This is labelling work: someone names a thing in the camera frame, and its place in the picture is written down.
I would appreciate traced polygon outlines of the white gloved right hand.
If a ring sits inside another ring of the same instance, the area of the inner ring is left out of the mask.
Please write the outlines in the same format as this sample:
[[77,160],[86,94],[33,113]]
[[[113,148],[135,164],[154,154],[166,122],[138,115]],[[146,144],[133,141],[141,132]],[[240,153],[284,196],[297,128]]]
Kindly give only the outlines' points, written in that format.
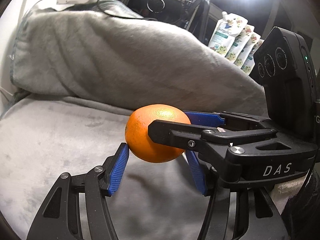
[[284,211],[288,200],[293,198],[302,188],[305,179],[306,176],[303,176],[302,178],[276,184],[274,186],[273,190],[270,192],[270,197],[280,214]]

